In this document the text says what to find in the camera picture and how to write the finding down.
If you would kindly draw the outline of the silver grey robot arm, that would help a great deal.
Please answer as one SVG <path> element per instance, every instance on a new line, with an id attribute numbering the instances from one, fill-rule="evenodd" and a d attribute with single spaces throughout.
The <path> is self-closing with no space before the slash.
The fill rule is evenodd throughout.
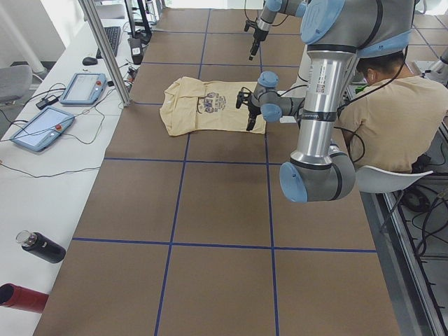
<path id="1" fill-rule="evenodd" d="M 252 60 L 259 50 L 260 44 L 265 41 L 270 28 L 274 26 L 276 16 L 284 14 L 287 17 L 302 18 L 307 8 L 306 1 L 298 0 L 267 0 L 264 1 L 264 6 L 261 14 L 256 20 L 246 19 L 244 31 L 248 32 L 250 28 L 254 29 L 253 43 L 249 52 L 248 59 Z"/>
<path id="2" fill-rule="evenodd" d="M 267 122 L 295 113 L 299 120 L 297 148 L 280 168 L 281 189 L 292 202 L 338 200 L 355 183 L 354 165 L 332 140 L 342 95 L 361 58 L 403 50 L 409 43 L 413 1 L 266 1 L 252 24 L 255 55 L 280 14 L 299 17 L 301 38 L 310 58 L 303 98 L 282 97 L 278 76 L 261 73 L 252 93 L 239 93 L 248 106 L 248 129 L 258 116 Z"/>

